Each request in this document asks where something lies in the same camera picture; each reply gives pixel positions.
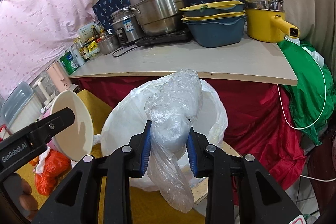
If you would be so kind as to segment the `person's left hand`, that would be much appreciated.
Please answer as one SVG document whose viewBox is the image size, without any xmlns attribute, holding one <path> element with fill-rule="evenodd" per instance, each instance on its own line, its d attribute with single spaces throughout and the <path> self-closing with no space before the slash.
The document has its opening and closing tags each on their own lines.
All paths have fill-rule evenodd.
<svg viewBox="0 0 336 224">
<path fill-rule="evenodd" d="M 32 195 L 32 188 L 30 184 L 22 178 L 21 185 L 23 194 L 19 197 L 19 202 L 25 210 L 30 212 L 26 218 L 31 222 L 38 212 L 39 205 L 37 200 Z"/>
</svg>

